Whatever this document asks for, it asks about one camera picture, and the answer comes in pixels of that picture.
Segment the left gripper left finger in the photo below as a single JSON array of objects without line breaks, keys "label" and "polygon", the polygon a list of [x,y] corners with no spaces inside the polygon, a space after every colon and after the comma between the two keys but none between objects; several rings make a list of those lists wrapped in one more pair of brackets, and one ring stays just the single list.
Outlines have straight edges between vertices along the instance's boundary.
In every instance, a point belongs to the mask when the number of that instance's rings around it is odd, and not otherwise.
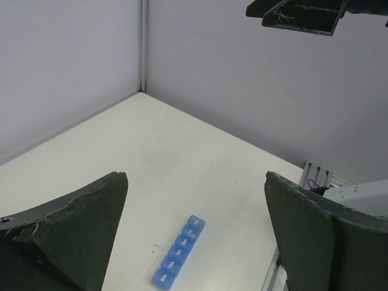
[{"label": "left gripper left finger", "polygon": [[124,172],[1,218],[1,290],[101,290],[128,191]]}]

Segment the blue weekly pill organizer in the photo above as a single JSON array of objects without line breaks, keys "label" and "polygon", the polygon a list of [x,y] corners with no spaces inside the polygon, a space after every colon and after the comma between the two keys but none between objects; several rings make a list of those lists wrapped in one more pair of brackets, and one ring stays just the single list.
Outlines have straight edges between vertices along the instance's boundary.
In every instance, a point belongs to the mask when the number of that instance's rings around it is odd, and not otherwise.
[{"label": "blue weekly pill organizer", "polygon": [[153,274],[152,284],[154,286],[161,290],[170,290],[205,225],[206,222],[195,215],[188,218]]}]

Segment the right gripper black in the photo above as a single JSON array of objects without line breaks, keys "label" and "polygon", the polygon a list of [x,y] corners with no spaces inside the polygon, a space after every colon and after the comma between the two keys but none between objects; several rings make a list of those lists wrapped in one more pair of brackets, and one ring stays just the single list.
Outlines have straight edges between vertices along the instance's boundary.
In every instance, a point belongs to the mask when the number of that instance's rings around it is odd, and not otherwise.
[{"label": "right gripper black", "polygon": [[247,6],[246,16],[261,18],[264,27],[332,36],[345,11],[388,16],[387,7],[387,0],[257,0]]}]

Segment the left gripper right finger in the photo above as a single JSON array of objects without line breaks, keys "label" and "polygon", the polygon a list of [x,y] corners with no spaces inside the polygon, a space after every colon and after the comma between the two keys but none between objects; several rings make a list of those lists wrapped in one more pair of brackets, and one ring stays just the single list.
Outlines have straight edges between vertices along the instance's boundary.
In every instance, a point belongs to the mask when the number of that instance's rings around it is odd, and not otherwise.
[{"label": "left gripper right finger", "polygon": [[264,191],[289,290],[387,290],[387,219],[275,172]]}]

